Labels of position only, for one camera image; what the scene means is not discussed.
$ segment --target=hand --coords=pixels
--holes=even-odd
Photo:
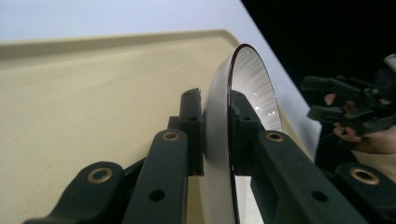
[[[326,105],[331,105],[335,100],[334,93],[327,94],[324,98]],[[347,112],[356,109],[356,105],[347,101],[344,105]],[[339,123],[334,124],[335,128],[332,130],[341,139],[348,142],[355,142],[354,150],[372,153],[372,154],[393,154],[396,153],[396,127],[377,132],[369,133],[364,136],[357,136],[354,129],[350,127],[342,127]]]

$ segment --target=beige plastic surface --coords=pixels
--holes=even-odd
[[[46,216],[94,162],[144,158],[237,45],[221,30],[0,43],[0,222]],[[203,223],[198,177],[188,223]]]

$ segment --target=beige tray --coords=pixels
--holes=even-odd
[[[46,216],[89,164],[144,158],[237,45],[221,30],[0,43],[0,222]],[[197,178],[188,223],[203,223]]]

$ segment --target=dark background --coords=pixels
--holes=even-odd
[[[297,87],[305,76],[373,82],[396,53],[396,0],[242,3]]]

